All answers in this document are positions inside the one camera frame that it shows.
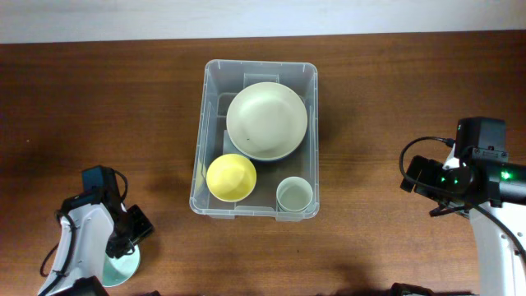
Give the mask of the blue plate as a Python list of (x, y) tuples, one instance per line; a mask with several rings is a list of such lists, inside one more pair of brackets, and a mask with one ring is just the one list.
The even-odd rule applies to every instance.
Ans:
[(286, 159), (292, 159), (292, 158), (296, 158), (296, 157), (302, 157), (302, 154), (303, 154), (303, 149), (301, 146), (298, 146), (294, 151), (292, 151), (291, 153), (288, 153), (286, 155), (282, 155), (280, 157), (257, 157), (257, 156), (254, 156), (254, 155), (249, 155), (248, 153), (246, 152), (243, 152), (242, 150), (240, 150), (237, 146), (235, 146), (234, 144), (232, 144), (233, 148), (235, 149), (235, 151), (237, 153), (239, 153), (240, 155), (243, 155), (243, 156), (246, 156), (248, 159), (250, 160), (255, 160), (255, 161), (262, 161), (262, 162), (277, 162), (277, 161), (281, 161), (281, 160), (286, 160)]

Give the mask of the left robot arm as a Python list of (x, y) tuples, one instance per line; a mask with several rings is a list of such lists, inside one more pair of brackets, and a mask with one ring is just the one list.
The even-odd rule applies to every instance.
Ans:
[(102, 165), (81, 173), (83, 192), (55, 212), (61, 227), (39, 295), (106, 295), (129, 280), (141, 262), (139, 243), (155, 228), (141, 208), (125, 206), (127, 178)]

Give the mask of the small mint green bowl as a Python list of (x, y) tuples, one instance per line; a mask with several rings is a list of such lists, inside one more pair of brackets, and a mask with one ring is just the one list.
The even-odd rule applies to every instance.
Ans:
[(115, 287), (128, 281), (138, 270), (141, 263), (141, 253), (138, 246), (133, 253), (120, 258), (104, 258), (102, 285), (105, 288)]

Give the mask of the cream white cup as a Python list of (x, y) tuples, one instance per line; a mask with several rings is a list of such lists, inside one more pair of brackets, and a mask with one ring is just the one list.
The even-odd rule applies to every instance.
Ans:
[(311, 184), (304, 178), (288, 177), (276, 189), (278, 206), (287, 212), (305, 210), (314, 197)]

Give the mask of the small yellow bowl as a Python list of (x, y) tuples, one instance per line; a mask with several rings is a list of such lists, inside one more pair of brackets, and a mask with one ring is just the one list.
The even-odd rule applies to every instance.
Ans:
[(256, 168), (245, 156), (221, 155), (210, 164), (205, 180), (215, 198), (225, 202), (238, 202), (255, 189)]

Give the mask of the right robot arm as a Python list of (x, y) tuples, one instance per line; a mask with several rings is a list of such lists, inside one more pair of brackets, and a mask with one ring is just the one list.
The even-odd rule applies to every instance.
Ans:
[(399, 167), (401, 189), (437, 204), (430, 216), (469, 220), (483, 295), (525, 293), (525, 167), (509, 161), (505, 130), (501, 119), (462, 118), (455, 138), (439, 140), (445, 162), (416, 155)]

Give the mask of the cream white bowl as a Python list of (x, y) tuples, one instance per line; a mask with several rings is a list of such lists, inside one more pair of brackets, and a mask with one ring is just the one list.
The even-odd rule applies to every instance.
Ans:
[(307, 109), (299, 95), (276, 82), (260, 82), (239, 92), (228, 107), (232, 143), (257, 157), (294, 151), (307, 132)]

